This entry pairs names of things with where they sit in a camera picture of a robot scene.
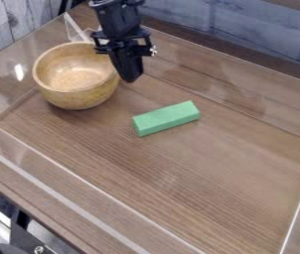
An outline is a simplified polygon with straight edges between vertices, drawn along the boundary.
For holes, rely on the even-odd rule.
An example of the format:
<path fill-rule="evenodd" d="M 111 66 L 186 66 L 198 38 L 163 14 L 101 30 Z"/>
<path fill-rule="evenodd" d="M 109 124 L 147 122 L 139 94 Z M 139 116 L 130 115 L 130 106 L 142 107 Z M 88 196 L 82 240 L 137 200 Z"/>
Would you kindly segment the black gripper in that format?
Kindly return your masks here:
<path fill-rule="evenodd" d="M 101 30 L 91 34 L 99 54 L 110 57 L 122 79 L 134 82 L 143 73 L 142 57 L 154 57 L 150 31 L 141 26 L 139 7 L 146 0 L 88 0 Z"/>

